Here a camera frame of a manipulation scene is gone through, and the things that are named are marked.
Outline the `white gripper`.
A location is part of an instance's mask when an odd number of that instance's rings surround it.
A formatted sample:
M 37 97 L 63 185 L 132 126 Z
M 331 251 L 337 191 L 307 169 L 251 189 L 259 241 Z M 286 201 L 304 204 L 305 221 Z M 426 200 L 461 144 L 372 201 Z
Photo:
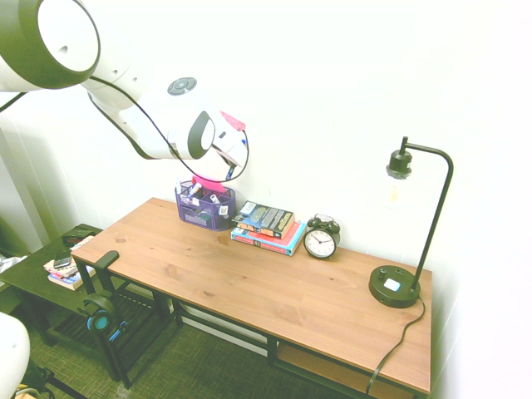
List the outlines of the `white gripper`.
M 234 168 L 244 167 L 247 159 L 247 148 L 241 140 L 228 145 L 214 142 L 212 147 L 228 166 L 233 164 Z

